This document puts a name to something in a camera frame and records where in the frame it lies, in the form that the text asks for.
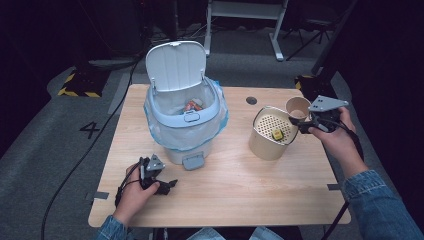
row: hand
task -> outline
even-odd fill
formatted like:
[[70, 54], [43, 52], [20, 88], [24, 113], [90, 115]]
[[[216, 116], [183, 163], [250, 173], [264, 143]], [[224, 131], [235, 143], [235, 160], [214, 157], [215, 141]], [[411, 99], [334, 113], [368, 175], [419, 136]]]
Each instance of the hand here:
[[[356, 132], [350, 118], [349, 110], [345, 107], [339, 108], [340, 120], [353, 132]], [[326, 133], [318, 128], [308, 129], [315, 137], [320, 139], [329, 153], [335, 157], [342, 166], [345, 177], [348, 178], [359, 172], [368, 170], [368, 167], [362, 161], [353, 140], [349, 134], [342, 128], [337, 128], [332, 133]]]
[[[132, 169], [134, 165], [127, 168], [127, 174]], [[113, 213], [113, 217], [122, 222], [126, 227], [130, 223], [132, 217], [139, 212], [144, 205], [147, 203], [147, 200], [155, 194], [159, 188], [159, 183], [156, 182], [152, 184], [148, 189], [143, 190], [140, 186], [140, 182], [137, 180], [140, 179], [140, 168], [137, 167], [131, 176], [128, 178], [127, 182], [136, 181], [126, 185], [122, 192], [121, 200]]]

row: person's right hand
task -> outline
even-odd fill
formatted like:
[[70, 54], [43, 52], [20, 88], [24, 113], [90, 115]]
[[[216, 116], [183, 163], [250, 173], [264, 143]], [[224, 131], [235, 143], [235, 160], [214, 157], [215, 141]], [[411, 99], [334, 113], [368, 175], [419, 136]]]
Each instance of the person's right hand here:
[[[349, 110], [345, 107], [339, 108], [340, 120], [347, 128], [356, 132], [350, 118]], [[368, 170], [368, 167], [362, 161], [355, 144], [349, 134], [342, 128], [337, 128], [332, 133], [326, 133], [318, 128], [310, 127], [308, 129], [315, 137], [320, 139], [328, 152], [335, 157], [341, 164], [345, 177], [348, 178], [356, 173]]]

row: perforated strainer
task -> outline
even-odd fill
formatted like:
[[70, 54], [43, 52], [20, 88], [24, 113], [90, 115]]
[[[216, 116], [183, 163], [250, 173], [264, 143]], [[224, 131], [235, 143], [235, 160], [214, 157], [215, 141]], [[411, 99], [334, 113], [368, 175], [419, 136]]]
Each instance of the perforated strainer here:
[[[283, 133], [281, 140], [277, 141], [273, 138], [274, 130], [280, 130]], [[297, 126], [291, 124], [287, 112], [266, 106], [258, 112], [253, 121], [249, 147], [256, 156], [262, 159], [278, 159], [296, 138], [297, 130]]]

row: person's left hand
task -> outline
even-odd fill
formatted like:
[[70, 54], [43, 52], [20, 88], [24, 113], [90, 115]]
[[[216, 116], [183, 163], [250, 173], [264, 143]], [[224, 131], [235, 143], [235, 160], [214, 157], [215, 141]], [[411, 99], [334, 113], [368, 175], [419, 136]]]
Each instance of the person's left hand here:
[[[134, 165], [127, 168], [127, 174]], [[155, 194], [159, 188], [159, 182], [155, 182], [148, 189], [143, 190], [140, 186], [140, 168], [137, 167], [128, 178], [127, 183], [135, 181], [126, 185], [122, 192], [121, 200], [113, 213], [113, 217], [122, 222], [126, 227], [130, 223], [132, 217], [140, 211], [147, 200]]]

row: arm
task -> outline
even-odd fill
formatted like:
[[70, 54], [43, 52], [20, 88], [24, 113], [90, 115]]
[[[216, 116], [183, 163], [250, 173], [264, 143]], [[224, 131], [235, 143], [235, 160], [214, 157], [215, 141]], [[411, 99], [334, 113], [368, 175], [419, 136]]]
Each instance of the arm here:
[[94, 239], [126, 239], [127, 228], [132, 217], [144, 207], [147, 200], [159, 188], [159, 183], [156, 182], [143, 190], [138, 181], [139, 176], [140, 168], [137, 168], [129, 177], [127, 181], [129, 184], [125, 186], [115, 212], [105, 220]]
[[[349, 111], [344, 107], [339, 110], [340, 120], [355, 132]], [[346, 177], [343, 191], [364, 239], [424, 239], [403, 202], [375, 171], [368, 169], [345, 130], [338, 128], [325, 133], [310, 128], [309, 132], [319, 138], [340, 163]]]

